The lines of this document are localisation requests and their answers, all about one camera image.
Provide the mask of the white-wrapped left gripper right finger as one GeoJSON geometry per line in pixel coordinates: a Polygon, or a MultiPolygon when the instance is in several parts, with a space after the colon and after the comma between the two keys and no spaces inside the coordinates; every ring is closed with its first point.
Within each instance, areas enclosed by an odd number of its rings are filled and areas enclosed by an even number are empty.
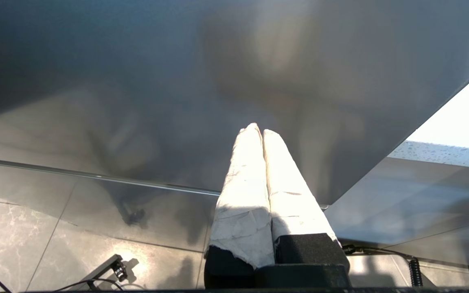
{"type": "Polygon", "coordinates": [[[263,149],[276,262],[340,266],[348,272],[341,244],[282,137],[264,130],[263,149]]]}

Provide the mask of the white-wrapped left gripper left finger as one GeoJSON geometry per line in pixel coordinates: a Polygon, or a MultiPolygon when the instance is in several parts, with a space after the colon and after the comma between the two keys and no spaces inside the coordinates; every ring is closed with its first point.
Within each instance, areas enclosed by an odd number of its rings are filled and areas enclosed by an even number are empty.
{"type": "Polygon", "coordinates": [[[263,139],[255,123],[236,136],[204,258],[207,289],[252,288],[255,271],[275,264],[263,139]]]}

